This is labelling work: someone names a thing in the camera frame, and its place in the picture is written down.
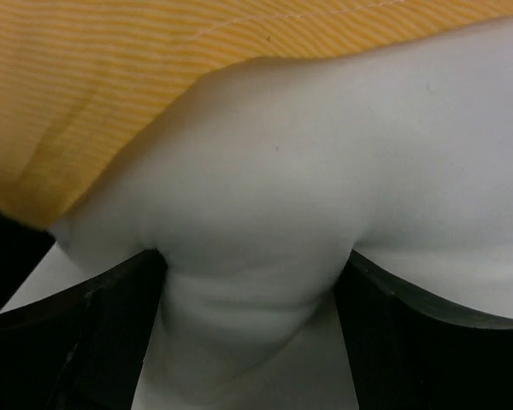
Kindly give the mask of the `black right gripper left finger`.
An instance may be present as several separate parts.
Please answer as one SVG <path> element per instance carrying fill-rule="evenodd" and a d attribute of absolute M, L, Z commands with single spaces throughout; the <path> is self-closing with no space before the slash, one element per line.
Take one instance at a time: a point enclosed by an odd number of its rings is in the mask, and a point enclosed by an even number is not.
<path fill-rule="evenodd" d="M 129 409 L 166 265 L 145 251 L 0 313 L 0 409 Z"/>

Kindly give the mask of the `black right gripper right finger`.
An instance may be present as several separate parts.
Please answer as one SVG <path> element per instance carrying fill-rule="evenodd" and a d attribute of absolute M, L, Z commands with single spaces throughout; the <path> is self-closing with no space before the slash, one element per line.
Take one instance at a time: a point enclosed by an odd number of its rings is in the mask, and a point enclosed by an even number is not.
<path fill-rule="evenodd" d="M 357 252 L 335 303 L 361 409 L 513 409 L 513 319 L 436 296 Z"/>

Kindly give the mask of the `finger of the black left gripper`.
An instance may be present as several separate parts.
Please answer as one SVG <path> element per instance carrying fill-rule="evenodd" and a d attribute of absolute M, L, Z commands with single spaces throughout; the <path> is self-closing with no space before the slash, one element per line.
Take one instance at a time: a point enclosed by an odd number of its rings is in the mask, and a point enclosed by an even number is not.
<path fill-rule="evenodd" d="M 49 252 L 55 239 L 0 214 L 0 310 Z"/>

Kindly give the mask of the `yellow printed pillowcase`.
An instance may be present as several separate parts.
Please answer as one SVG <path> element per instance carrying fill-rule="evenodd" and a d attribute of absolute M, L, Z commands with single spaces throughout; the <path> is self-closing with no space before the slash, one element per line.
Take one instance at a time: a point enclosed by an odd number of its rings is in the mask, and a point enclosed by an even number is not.
<path fill-rule="evenodd" d="M 512 15 L 513 1 L 0 1 L 0 213 L 50 226 L 206 73 Z"/>

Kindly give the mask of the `white pillow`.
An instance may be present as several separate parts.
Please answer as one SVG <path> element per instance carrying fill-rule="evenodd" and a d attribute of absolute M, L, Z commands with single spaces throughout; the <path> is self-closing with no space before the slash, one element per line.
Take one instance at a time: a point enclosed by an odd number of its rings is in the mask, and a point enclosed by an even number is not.
<path fill-rule="evenodd" d="M 169 267 L 137 409 L 353 409 L 333 284 L 357 250 L 513 318 L 513 17 L 203 76 L 51 227 L 32 302 Z"/>

